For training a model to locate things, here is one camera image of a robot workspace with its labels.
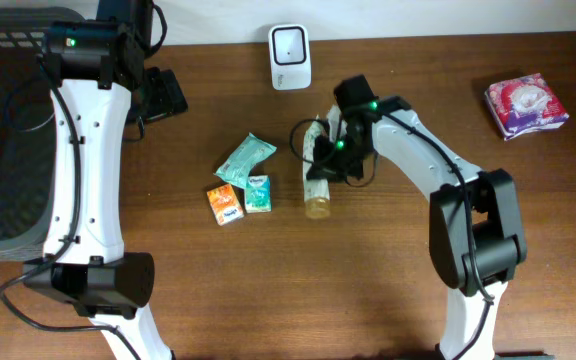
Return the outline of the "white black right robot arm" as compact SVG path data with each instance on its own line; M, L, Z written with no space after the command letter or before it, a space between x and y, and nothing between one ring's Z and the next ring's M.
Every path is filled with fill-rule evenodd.
M526 260L516 186L503 169L485 171L450 150L400 96L376 96L357 75L333 90L336 124L303 160L308 180L364 176L369 155L397 166L429 203L429 254L447 287L441 359L494 359L500 300Z

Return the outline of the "white conditioner tube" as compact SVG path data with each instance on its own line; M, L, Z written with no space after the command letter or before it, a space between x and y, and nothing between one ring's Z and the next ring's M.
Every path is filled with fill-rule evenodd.
M324 179L309 180L307 174L313 170L315 140L324 134L324 126L316 118L306 129L303 136L302 179L304 190L305 215L312 220L320 220L330 216L330 194L328 181Z

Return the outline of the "white barcode scanner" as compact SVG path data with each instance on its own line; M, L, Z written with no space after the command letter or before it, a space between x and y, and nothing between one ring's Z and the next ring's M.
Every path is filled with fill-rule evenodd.
M268 32L272 86L277 91L308 88L312 81L309 34L303 25L282 24Z

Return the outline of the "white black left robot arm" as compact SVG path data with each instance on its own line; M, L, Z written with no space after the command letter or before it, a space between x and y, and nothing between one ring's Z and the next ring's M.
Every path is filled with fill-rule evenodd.
M43 253L21 280L73 307L119 359L174 355L149 306L154 259L125 249L119 219L125 126L187 108L173 73L144 65L162 19L151 1L102 1L92 20L55 22L38 58L56 121L54 198Z

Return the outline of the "red purple tissue pack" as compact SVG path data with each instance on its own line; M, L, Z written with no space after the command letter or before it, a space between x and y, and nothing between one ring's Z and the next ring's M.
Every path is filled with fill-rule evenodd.
M493 83L484 97L504 141L558 129L570 118L541 73Z

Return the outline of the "grey plastic mesh basket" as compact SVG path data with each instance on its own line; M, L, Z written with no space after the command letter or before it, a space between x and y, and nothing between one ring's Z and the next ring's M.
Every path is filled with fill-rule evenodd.
M65 7L0 8L0 261L42 253L52 214L54 109L37 57Z

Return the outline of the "teal Kleenex tissue pack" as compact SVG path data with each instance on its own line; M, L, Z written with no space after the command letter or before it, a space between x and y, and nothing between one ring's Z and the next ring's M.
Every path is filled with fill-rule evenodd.
M244 192L245 209L248 213L272 211L270 179L267 175L249 176Z

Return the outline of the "orange tissue pack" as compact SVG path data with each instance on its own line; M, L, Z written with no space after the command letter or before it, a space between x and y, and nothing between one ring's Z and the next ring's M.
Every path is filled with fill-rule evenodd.
M231 184L209 190L207 198L218 225L224 226L244 217L244 210Z

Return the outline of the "teal wet wipes pack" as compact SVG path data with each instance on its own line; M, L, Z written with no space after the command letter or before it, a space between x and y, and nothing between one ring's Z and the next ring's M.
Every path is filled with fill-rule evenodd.
M252 133L217 168L215 175L232 186L244 189L252 169L273 155L277 147Z

